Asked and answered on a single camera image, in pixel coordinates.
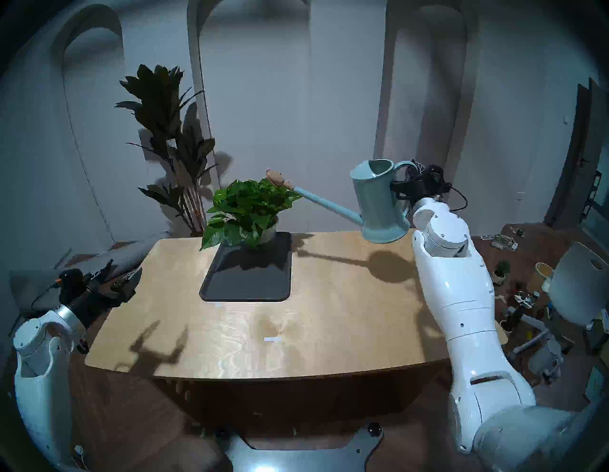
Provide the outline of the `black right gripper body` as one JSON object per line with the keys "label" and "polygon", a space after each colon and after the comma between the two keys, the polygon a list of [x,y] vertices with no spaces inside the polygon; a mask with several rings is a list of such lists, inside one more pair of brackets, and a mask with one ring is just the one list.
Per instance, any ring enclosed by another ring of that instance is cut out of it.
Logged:
{"label": "black right gripper body", "polygon": [[444,179],[443,172],[423,172],[407,181],[393,181],[390,189],[398,200],[416,203],[419,200],[450,191],[450,183]]}

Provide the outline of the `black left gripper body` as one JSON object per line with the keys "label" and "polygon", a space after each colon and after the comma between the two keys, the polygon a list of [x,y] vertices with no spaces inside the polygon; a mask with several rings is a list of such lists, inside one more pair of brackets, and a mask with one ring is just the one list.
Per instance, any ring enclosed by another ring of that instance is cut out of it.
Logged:
{"label": "black left gripper body", "polygon": [[103,294],[87,287],[66,290],[66,306],[85,329],[88,329],[104,312],[117,308],[121,303],[123,303],[123,294],[116,291]]}

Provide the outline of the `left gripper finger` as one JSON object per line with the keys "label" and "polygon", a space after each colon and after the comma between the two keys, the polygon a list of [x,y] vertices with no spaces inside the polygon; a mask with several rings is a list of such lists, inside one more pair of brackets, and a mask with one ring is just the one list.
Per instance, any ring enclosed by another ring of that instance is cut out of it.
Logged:
{"label": "left gripper finger", "polygon": [[112,284],[112,298],[114,301],[129,301],[135,294],[142,276],[142,268],[134,269],[118,278]]}
{"label": "left gripper finger", "polygon": [[114,271],[113,262],[114,260],[109,260],[103,268],[90,276],[91,287],[98,287],[106,282],[109,275]]}

